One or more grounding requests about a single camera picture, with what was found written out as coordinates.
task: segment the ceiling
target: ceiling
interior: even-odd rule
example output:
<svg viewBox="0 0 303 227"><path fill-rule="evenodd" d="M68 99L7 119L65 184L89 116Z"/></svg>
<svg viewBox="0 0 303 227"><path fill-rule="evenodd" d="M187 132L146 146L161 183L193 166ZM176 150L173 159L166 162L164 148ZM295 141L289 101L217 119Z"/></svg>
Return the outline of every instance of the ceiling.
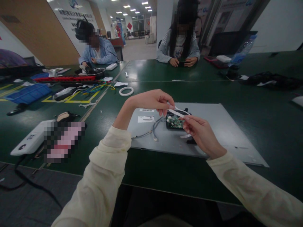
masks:
<svg viewBox="0 0 303 227"><path fill-rule="evenodd" d="M120 18L124 18L123 14L128 14L128 16L139 16L146 15L146 17L150 17L151 13L155 15L157 13L157 0L89 0L98 3L99 7L104 7L107 9L107 12L110 16L115 18L116 16ZM130 8L124 8L123 6L130 5ZM145 7L150 6L152 12L148 12L149 9L145 9Z"/></svg>

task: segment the plastic bottle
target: plastic bottle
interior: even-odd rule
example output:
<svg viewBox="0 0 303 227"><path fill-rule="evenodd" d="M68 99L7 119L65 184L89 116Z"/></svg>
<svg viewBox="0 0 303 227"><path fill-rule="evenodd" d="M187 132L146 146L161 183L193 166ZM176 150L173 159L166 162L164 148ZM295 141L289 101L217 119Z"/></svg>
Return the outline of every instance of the plastic bottle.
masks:
<svg viewBox="0 0 303 227"><path fill-rule="evenodd" d="M245 56L249 53L249 51L251 50L251 48L253 47L253 43L255 42L256 39L256 35L252 35L249 40L247 40L239 49L238 51L235 53L235 55L233 56L233 58L230 60L230 62L228 63L228 66L231 67L232 65L236 65L239 66L241 64L241 62L243 61L243 59L245 58Z"/></svg>

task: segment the cream sleeve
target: cream sleeve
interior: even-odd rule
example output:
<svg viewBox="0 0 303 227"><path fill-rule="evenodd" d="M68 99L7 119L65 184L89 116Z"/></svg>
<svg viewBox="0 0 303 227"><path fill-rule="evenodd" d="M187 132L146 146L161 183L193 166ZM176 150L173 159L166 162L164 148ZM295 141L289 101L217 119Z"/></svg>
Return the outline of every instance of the cream sleeve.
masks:
<svg viewBox="0 0 303 227"><path fill-rule="evenodd" d="M128 131L109 129L90 154L83 178L52 226L109 226L130 145Z"/></svg>
<svg viewBox="0 0 303 227"><path fill-rule="evenodd" d="M303 203L236 159L207 160L218 179L266 226L303 226Z"/></svg>

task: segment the person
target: person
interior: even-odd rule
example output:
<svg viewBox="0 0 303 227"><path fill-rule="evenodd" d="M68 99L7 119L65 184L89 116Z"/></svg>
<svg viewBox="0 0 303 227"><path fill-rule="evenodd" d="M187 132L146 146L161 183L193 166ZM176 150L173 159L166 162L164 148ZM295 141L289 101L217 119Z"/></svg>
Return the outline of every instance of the person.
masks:
<svg viewBox="0 0 303 227"><path fill-rule="evenodd" d="M196 6L183 4L178 7L174 22L164 35L157 50L157 60L178 67L180 58L185 67L192 67L200 59L200 50L194 31L197 19Z"/></svg>
<svg viewBox="0 0 303 227"><path fill-rule="evenodd" d="M136 108L157 109L166 115L174 109L173 98L151 90L128 98L106 136L89 155L71 200L53 222L53 227L109 226L118 188L125 174L131 133L127 131ZM303 203L248 168L221 146L210 124L185 116L184 130L209 155L206 161L218 179L266 226L302 226Z"/></svg>
<svg viewBox="0 0 303 227"><path fill-rule="evenodd" d="M0 49L0 68L27 66L23 57L6 49Z"/></svg>
<svg viewBox="0 0 303 227"><path fill-rule="evenodd" d="M107 39L94 32L94 26L84 20L78 20L76 37L88 44L79 58L79 64L88 67L88 63L112 64L118 61L115 49Z"/></svg>

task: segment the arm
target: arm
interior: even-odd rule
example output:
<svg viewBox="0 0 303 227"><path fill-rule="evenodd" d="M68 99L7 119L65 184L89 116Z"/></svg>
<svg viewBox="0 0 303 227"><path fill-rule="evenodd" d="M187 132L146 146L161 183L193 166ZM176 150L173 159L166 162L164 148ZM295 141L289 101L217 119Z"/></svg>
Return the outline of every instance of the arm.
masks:
<svg viewBox="0 0 303 227"><path fill-rule="evenodd" d="M197 43L197 38L196 38L196 33L193 33L193 40L190 44L190 49L189 49L189 56L188 58L191 58L191 57L197 57L198 60L200 59L200 56L201 56L201 52L199 50L199 47L198 47L198 43Z"/></svg>
<svg viewBox="0 0 303 227"><path fill-rule="evenodd" d="M114 49L114 46L111 44L108 40L103 40L104 45L102 46L102 49L105 51L106 56L104 56L101 59L97 59L97 63L102 64L112 64L117 62L118 58L115 56L116 51Z"/></svg>
<svg viewBox="0 0 303 227"><path fill-rule="evenodd" d="M161 90L152 90L126 100L113 126L89 155L85 168L71 200L53 222L55 227L109 226L118 188L125 174L127 150L131 134L126 131L136 108L162 109L163 114L175 105L171 96Z"/></svg>
<svg viewBox="0 0 303 227"><path fill-rule="evenodd" d="M170 29L167 30L166 34L164 35L162 42L159 46L159 49L157 50L157 61L163 62L163 63L168 63L169 60L171 59L170 56L167 56L168 54L168 43L170 40Z"/></svg>
<svg viewBox="0 0 303 227"><path fill-rule="evenodd" d="M185 116L183 128L210 156L207 163L219 180L258 220L267 226L302 226L303 203L227 152L206 120Z"/></svg>
<svg viewBox="0 0 303 227"><path fill-rule="evenodd" d="M82 56L79 58L79 64L82 65L83 62L90 62L88 49L84 50Z"/></svg>
<svg viewBox="0 0 303 227"><path fill-rule="evenodd" d="M218 179L266 226L300 226L303 203L248 168L232 154L208 160Z"/></svg>

